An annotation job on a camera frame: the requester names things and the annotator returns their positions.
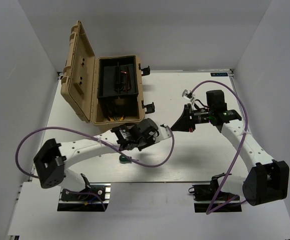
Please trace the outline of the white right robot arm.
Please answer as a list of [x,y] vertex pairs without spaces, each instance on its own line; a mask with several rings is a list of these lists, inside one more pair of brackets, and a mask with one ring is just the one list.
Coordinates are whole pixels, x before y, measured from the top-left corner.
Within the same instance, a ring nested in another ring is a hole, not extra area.
[[223,199],[228,193],[244,197],[256,206],[287,197],[289,167],[276,161],[244,129],[241,116],[228,110],[221,90],[206,93],[207,106],[199,108],[186,104],[180,118],[171,127],[174,132],[193,132],[197,124],[211,123],[239,151],[248,175],[246,178],[219,174],[212,177],[209,190],[200,190],[198,199],[205,196]]

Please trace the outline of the tan plastic toolbox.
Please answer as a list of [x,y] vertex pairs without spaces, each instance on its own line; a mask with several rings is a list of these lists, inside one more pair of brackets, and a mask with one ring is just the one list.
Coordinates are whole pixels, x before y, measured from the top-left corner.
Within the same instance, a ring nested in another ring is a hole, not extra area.
[[[98,99],[99,59],[136,57],[137,97]],[[101,131],[122,124],[137,124],[147,114],[155,112],[154,103],[145,103],[142,77],[150,75],[150,67],[142,68],[137,55],[96,57],[83,28],[82,22],[71,28],[69,53],[63,69],[61,95],[80,120],[91,123]],[[108,121],[107,115],[122,116],[123,121]]]

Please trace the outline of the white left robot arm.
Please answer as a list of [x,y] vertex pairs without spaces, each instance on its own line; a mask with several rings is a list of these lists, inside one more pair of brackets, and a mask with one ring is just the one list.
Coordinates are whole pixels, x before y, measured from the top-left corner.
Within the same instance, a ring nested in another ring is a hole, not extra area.
[[44,189],[62,186],[73,191],[81,200],[90,195],[90,187],[84,175],[74,173],[69,167],[93,157],[142,150],[156,143],[159,126],[152,119],[139,124],[116,126],[100,135],[71,142],[57,143],[47,140],[34,157],[40,185]]

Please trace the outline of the green stubby screwdriver lower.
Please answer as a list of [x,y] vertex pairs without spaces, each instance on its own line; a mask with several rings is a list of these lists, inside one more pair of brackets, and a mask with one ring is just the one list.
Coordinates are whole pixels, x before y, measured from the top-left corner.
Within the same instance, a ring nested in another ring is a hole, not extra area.
[[132,163],[132,160],[130,160],[129,158],[123,156],[123,155],[120,155],[119,156],[119,162],[121,164],[131,164]]

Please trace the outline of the yellow black pliers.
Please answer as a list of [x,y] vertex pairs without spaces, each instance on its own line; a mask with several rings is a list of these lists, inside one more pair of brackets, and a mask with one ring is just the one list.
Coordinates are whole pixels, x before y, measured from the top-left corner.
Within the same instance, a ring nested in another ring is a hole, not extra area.
[[124,119],[125,119],[124,115],[122,116],[107,115],[107,120],[110,122],[123,121]]

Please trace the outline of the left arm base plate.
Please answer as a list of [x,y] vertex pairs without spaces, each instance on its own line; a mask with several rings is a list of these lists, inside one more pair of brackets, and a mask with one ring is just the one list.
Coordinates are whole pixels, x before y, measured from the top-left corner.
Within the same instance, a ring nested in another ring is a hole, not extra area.
[[92,183],[92,194],[73,194],[62,189],[58,201],[58,212],[104,212],[109,204],[111,184]]

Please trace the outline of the black toolbox inner tray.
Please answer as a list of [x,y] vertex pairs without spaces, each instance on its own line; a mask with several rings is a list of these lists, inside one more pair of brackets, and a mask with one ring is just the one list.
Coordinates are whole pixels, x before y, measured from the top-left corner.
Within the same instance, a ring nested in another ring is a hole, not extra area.
[[[122,91],[125,84],[125,77],[121,71],[124,67],[129,67],[131,78],[131,89],[125,93]],[[99,83],[98,99],[133,98],[139,94],[137,83],[136,57],[134,55],[101,58],[99,59]]]

